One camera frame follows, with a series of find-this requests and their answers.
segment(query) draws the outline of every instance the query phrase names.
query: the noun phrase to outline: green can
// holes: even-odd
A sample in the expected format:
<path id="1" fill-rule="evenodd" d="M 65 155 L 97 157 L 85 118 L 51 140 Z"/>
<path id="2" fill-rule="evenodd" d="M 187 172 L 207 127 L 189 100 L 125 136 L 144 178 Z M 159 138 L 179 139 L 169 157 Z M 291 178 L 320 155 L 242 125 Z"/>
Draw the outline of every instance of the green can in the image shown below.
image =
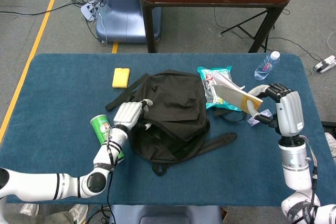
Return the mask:
<path id="1" fill-rule="evenodd" d="M 102 145 L 106 141 L 111 129 L 111 125 L 107 120 L 107 116 L 97 115 L 91 119 L 90 124 L 92 125 L 94 132 L 97 135 L 100 145 Z M 122 151 L 120 151 L 118 156 L 118 163 L 120 163 L 124 159 L 125 155 Z"/>

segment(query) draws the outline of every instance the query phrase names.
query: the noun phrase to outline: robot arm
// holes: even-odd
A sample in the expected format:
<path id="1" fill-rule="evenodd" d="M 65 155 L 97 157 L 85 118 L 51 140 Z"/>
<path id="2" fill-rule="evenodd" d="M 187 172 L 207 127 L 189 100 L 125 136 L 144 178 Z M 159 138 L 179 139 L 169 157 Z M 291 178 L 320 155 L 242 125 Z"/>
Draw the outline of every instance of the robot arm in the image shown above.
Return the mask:
<path id="1" fill-rule="evenodd" d="M 128 138 L 127 131 L 135 126 L 141 112 L 148 110 L 147 105 L 152 105 L 152 101 L 128 102 L 120 106 L 113 120 L 114 127 L 93 160 L 93 170 L 87 175 L 73 178 L 65 173 L 25 174 L 0 168 L 0 205 L 4 204 L 1 199 L 11 194 L 23 201 L 56 200 L 70 196 L 88 198 L 100 194 Z"/>
<path id="2" fill-rule="evenodd" d="M 281 203 L 283 214 L 291 223 L 299 224 L 336 224 L 336 205 L 320 207 L 315 195 L 317 185 L 317 160 L 314 160 L 313 180 L 311 180 L 305 136 L 299 135 L 304 127 L 302 106 L 299 93 L 281 84 L 260 85 L 249 94 L 259 98 L 271 97 L 276 102 L 277 113 L 272 118 L 261 115 L 253 103 L 247 101 L 249 113 L 262 123 L 274 127 L 281 135 L 279 148 L 286 185 L 296 192 Z"/>

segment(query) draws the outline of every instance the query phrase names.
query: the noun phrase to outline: black backpack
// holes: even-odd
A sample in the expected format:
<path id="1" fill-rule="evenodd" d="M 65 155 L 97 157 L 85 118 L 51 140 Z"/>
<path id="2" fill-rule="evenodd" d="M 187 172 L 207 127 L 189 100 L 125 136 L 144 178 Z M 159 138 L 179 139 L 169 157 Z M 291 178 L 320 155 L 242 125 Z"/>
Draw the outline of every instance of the black backpack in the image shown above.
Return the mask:
<path id="1" fill-rule="evenodd" d="M 142 81 L 140 88 L 134 92 L 133 89 Z M 231 143 L 237 137 L 236 133 L 228 133 L 204 141 L 210 122 L 206 116 L 204 88 L 195 74 L 173 70 L 153 76 L 146 74 L 106 109 L 111 110 L 124 102 L 126 97 L 129 101 L 153 101 L 129 136 L 135 152 L 149 160 L 159 176 L 169 166 Z M 147 123 L 152 126 L 144 130 L 142 125 Z"/>

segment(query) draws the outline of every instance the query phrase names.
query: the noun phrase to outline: plastic bottle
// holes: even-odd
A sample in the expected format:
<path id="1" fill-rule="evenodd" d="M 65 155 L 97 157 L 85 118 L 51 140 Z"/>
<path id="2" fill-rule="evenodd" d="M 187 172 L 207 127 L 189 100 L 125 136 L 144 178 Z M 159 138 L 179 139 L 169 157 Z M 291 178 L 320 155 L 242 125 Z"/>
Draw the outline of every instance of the plastic bottle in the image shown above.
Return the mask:
<path id="1" fill-rule="evenodd" d="M 264 80 L 279 61 L 280 53 L 277 51 L 272 52 L 256 69 L 254 72 L 254 77 L 259 81 Z"/>

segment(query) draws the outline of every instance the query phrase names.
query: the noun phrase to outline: blue table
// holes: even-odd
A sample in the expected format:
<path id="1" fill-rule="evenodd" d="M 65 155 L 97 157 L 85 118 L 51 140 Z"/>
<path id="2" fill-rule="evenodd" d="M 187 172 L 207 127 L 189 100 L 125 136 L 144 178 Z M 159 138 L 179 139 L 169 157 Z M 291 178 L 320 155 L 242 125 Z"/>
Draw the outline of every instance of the blue table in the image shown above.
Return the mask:
<path id="1" fill-rule="evenodd" d="M 111 87 L 115 67 L 131 69 L 130 83 L 145 72 L 174 69 L 196 73 L 206 68 L 233 66 L 232 78 L 245 90 L 281 82 L 298 90 L 304 113 L 302 134 L 311 139 L 319 160 L 317 194 L 323 205 L 335 202 L 330 190 L 336 167 L 300 59 L 281 55 L 277 68 L 265 81 L 253 77 L 264 54 L 45 54 L 30 65 L 6 135 L 0 147 L 0 166 L 26 173 L 68 173 L 82 176 L 92 170 L 99 142 L 90 119 L 106 114 L 112 122 L 116 110 L 104 106 L 122 90 Z M 262 110 L 275 111 L 266 99 Z M 279 206 L 292 194 L 287 188 L 277 141 L 279 135 L 265 125 L 230 124 L 208 111 L 211 130 L 207 138 L 235 131 L 230 145 L 169 168 L 157 177 L 151 164 L 137 156 L 129 143 L 126 159 L 114 174 L 110 202 L 125 205 L 238 205 Z M 106 191 L 89 199 L 53 201 L 64 204 L 104 204 Z M 14 196 L 9 202 L 18 202 Z"/>

